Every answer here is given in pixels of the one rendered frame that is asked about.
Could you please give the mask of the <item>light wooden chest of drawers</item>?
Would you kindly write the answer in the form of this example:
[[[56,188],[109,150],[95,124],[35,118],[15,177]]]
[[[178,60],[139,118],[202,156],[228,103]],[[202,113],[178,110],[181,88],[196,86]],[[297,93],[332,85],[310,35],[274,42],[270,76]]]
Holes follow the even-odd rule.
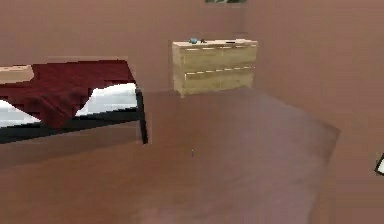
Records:
[[[172,43],[174,89],[182,96],[250,87],[258,42],[246,39]]]

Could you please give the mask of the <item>dark red blanket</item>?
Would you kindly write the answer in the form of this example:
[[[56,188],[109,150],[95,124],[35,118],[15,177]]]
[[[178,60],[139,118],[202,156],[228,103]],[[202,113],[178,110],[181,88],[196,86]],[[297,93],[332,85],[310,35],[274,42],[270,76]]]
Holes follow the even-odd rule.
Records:
[[[0,84],[0,100],[61,128],[72,119],[96,88],[135,83],[124,60],[33,64],[30,81]]]

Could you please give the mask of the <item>tan pillow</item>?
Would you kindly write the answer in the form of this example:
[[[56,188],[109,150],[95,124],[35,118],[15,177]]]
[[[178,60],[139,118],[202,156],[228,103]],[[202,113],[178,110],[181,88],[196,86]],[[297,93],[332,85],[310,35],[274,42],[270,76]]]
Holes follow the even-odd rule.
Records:
[[[30,81],[33,77],[31,65],[0,67],[0,84]]]

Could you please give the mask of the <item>black framed white object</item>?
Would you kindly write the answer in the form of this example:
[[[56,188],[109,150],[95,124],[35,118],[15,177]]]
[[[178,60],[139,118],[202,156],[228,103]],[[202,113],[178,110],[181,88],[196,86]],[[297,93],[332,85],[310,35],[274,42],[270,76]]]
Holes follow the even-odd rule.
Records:
[[[376,174],[384,176],[384,153],[381,155],[380,159],[377,161],[374,171]]]

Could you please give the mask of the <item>black frame bed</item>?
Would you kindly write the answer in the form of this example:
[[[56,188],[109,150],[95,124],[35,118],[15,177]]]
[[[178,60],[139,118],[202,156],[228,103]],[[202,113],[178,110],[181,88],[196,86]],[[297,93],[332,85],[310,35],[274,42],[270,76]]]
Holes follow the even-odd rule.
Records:
[[[93,89],[85,105],[61,128],[50,127],[10,103],[0,100],[0,144],[129,121],[137,121],[140,124],[142,142],[147,143],[143,93],[136,81]]]

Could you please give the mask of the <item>framed wall picture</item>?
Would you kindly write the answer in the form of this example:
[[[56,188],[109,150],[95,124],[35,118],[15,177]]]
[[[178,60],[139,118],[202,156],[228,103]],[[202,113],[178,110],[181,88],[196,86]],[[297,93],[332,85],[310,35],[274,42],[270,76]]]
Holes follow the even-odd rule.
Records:
[[[205,3],[210,4],[243,4],[248,0],[204,0]]]

